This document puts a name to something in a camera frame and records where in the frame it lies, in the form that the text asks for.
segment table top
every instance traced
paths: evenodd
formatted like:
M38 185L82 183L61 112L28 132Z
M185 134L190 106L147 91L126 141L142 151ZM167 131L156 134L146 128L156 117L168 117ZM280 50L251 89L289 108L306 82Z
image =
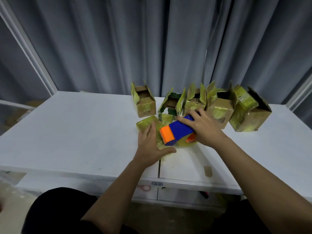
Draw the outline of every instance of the table top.
M59 91L0 137L0 169L115 179L136 152L142 119L130 95ZM158 168L142 179L157 179Z
M272 114L258 131L235 132L229 123L223 131L253 159L312 201L312 130L285 105L270 107ZM205 176L204 166L212 167L212 177ZM165 156L159 177L184 188L210 186L242 193L216 151L201 144Z

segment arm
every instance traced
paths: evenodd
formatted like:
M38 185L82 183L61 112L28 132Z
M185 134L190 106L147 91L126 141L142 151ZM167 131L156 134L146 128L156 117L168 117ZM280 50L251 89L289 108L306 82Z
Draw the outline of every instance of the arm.
M81 220L92 222L103 233L119 233L123 216L144 170L166 154L175 152L174 148L157 148L154 124L144 133L139 132L138 150L133 160Z
M200 143L216 150L267 228L272 233L312 233L312 205L248 156L203 109L198 113L190 111L194 121L177 120L192 127Z

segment person's left hand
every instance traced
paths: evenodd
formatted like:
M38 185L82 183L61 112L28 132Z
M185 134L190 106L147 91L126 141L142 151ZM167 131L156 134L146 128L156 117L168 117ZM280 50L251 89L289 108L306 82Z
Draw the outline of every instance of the person's left hand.
M143 168L147 168L163 156L169 153L175 153L177 150L174 147L169 147L165 149L158 149L156 144L156 128L155 124L152 122L151 126L138 134L138 149L133 158L133 162L142 165Z

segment floor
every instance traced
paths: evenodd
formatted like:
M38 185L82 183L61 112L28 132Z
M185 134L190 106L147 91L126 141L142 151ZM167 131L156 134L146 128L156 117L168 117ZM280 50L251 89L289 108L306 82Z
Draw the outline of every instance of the floor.
M18 234L26 214L36 196L25 193L14 187L24 173L6 173L12 185L0 179L0 230L2 234ZM163 207L156 204L131 203L124 224L141 234L149 233L205 233L216 213Z

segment person's left arm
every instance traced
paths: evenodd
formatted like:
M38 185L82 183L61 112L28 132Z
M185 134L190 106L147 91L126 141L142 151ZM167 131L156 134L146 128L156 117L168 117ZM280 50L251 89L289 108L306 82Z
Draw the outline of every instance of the person's left arm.
M139 132L138 150L133 160L105 193L92 205L81 220L92 222L103 233L119 233L122 220L144 170L169 153L173 147L159 150L155 125Z

